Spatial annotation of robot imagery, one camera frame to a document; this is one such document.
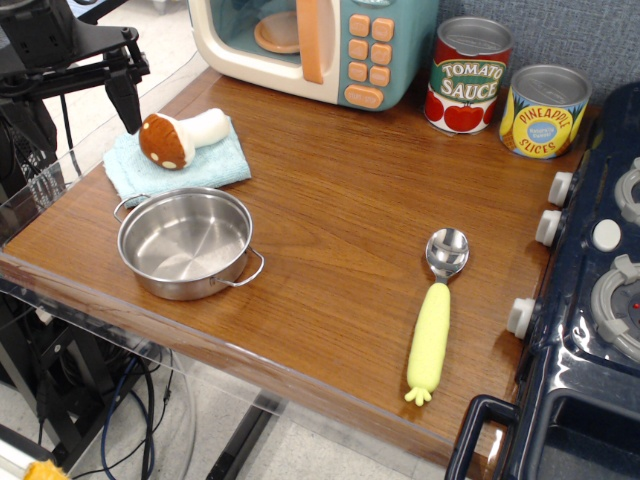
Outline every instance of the toy stove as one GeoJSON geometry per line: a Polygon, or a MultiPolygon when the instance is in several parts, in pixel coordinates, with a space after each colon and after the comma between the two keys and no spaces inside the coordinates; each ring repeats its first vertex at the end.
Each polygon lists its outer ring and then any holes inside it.
{"type": "Polygon", "coordinates": [[[516,403],[472,401],[447,478],[464,478],[486,420],[507,426],[494,478],[640,478],[640,83],[607,99],[549,201],[542,287],[507,327],[525,343],[516,403]]]}

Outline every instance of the spoon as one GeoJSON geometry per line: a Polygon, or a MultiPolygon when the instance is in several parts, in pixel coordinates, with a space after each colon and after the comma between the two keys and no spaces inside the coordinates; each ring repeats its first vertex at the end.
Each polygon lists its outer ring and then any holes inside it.
{"type": "Polygon", "coordinates": [[[436,282],[427,291],[413,332],[407,368],[411,391],[404,396],[407,402],[415,401],[419,407],[431,400],[440,383],[451,307],[447,281],[467,263],[469,242],[461,231],[443,228],[429,239],[426,254],[436,282]]]}

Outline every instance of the toy mushroom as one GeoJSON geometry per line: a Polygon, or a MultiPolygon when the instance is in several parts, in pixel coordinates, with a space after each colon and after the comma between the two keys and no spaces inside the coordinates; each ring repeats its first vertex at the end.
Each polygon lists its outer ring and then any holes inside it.
{"type": "Polygon", "coordinates": [[[140,149],[156,165],[181,170],[191,164],[196,148],[213,145],[230,131],[229,119],[219,108],[186,120],[152,113],[142,122],[140,149]]]}

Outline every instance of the toy microwave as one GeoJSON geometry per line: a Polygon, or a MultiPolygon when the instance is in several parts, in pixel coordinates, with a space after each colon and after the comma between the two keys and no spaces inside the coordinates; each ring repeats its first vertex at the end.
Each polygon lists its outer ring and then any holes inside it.
{"type": "Polygon", "coordinates": [[[427,65],[438,0],[189,0],[218,72],[293,95],[385,110],[427,65]]]}

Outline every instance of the oven door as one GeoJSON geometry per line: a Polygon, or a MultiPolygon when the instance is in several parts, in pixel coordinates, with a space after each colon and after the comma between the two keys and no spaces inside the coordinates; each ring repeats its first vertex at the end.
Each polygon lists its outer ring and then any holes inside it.
{"type": "Polygon", "coordinates": [[[199,53],[224,75],[337,103],[340,0],[189,0],[199,53]]]}

